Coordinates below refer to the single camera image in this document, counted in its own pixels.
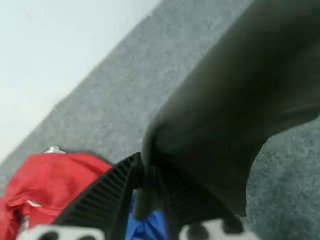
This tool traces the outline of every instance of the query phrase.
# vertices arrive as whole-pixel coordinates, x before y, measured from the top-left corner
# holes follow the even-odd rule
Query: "black ribbed plastic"
[[[185,225],[234,218],[215,196],[174,166],[160,166],[158,182],[168,240],[179,239]]]
[[[53,224],[99,228],[107,240],[123,240],[133,189],[139,181],[140,153],[122,160],[94,181]]]

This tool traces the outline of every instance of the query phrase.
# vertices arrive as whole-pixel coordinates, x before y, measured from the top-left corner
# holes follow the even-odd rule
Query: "white plastic part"
[[[260,240],[256,234],[244,226],[244,232],[241,234],[226,234],[223,230],[222,219],[205,221],[202,225],[206,228],[209,238],[207,240]],[[179,240],[188,240],[187,232],[189,226],[184,226],[179,234]]]
[[[47,233],[55,232],[57,240],[80,240],[84,237],[92,237],[92,240],[105,240],[104,233],[97,228],[77,227],[77,226],[57,226],[57,225],[38,225],[32,228],[27,238],[19,240],[40,240]]]

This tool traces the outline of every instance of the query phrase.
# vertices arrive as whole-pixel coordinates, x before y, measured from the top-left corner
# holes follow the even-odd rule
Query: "blue fabric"
[[[132,215],[136,195],[133,194],[130,204],[125,240],[166,240],[165,222],[161,211],[154,211],[143,221],[137,221]]]

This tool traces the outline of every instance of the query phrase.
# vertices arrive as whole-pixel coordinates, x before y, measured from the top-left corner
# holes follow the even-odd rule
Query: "red bag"
[[[26,215],[29,228],[51,224],[75,197],[111,167],[87,153],[29,156],[7,184],[0,202],[0,240],[15,240],[20,221]]]

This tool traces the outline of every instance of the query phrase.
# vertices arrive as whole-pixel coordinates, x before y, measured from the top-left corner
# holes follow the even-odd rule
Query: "dark green fabric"
[[[320,1],[255,1],[149,125],[145,169],[172,162],[245,215],[247,179],[262,145],[319,114],[319,39]],[[149,191],[138,191],[138,218],[150,211]]]

